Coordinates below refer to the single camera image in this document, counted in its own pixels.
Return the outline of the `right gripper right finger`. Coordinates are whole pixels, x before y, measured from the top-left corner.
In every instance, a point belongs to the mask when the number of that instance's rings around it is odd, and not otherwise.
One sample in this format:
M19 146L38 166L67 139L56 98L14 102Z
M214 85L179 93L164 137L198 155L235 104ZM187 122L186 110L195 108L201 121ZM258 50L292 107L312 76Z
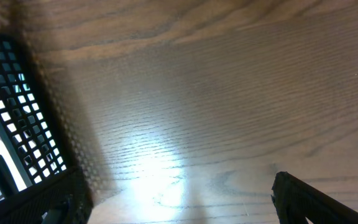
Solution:
M358 223L358 212L287 172L276 173L272 190L280 224Z

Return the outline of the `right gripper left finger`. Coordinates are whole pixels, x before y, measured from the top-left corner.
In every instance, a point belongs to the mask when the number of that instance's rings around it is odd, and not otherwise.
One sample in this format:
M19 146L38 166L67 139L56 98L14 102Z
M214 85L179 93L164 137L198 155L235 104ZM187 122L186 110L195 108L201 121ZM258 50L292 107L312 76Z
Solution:
M0 201L0 223L87 223L92 207L81 169L71 167Z

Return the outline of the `dark green plastic basket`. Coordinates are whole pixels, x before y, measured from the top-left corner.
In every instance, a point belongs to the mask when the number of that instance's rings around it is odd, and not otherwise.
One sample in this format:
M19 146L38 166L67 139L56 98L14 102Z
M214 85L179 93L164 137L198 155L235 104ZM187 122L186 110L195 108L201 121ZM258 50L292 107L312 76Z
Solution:
M24 46L4 34L0 34L0 137L27 188L73 165ZM19 192L0 156L0 201Z

